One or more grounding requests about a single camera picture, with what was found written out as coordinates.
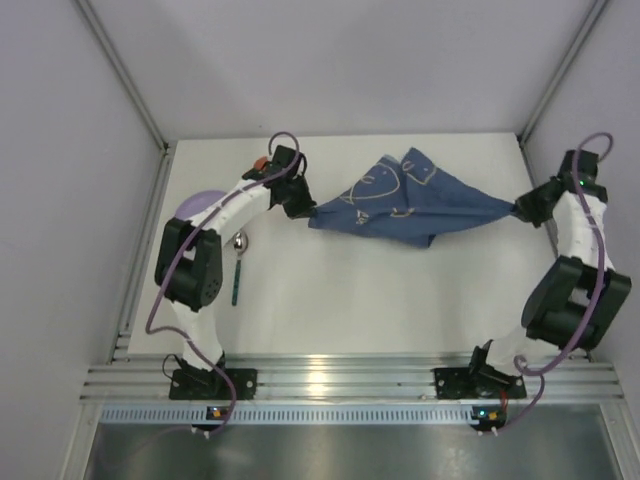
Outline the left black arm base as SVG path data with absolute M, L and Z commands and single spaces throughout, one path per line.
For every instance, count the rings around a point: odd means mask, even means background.
M 238 400 L 252 400 L 258 385 L 258 371 L 252 368 L 227 368 L 225 359 L 218 366 L 235 388 Z M 231 400 L 228 382 L 214 370 L 197 369 L 175 354 L 165 357 L 162 372 L 170 380 L 168 397 L 177 401 Z

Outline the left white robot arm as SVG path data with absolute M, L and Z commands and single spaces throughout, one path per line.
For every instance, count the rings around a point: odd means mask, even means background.
M 175 333 L 183 340 L 182 358 L 188 365 L 217 369 L 224 349 L 212 304 L 223 286 L 223 247 L 254 217 L 277 205 L 291 219 L 314 212 L 316 203 L 303 175 L 243 179 L 204 210 L 171 218 L 162 234 L 154 272 L 159 292 L 145 333 Z

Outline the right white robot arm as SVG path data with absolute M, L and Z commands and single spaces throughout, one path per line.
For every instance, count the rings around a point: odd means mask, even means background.
M 632 287 L 606 250 L 607 203 L 605 188 L 581 180 L 538 205 L 555 221 L 558 256 L 525 303 L 522 329 L 477 348 L 475 371 L 502 381 L 544 375 L 598 346 Z

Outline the blue fish-print cloth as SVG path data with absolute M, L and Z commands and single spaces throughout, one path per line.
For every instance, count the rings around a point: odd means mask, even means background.
M 501 220 L 513 207 L 412 147 L 400 160 L 380 158 L 346 191 L 318 206 L 308 227 L 428 248 L 439 235 Z

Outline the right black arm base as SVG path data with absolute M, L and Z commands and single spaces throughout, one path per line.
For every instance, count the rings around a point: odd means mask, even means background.
M 440 367 L 433 370 L 436 397 L 439 400 L 520 400 L 527 397 L 524 380 L 507 375 L 487 363 L 491 341 L 476 346 L 465 367 Z

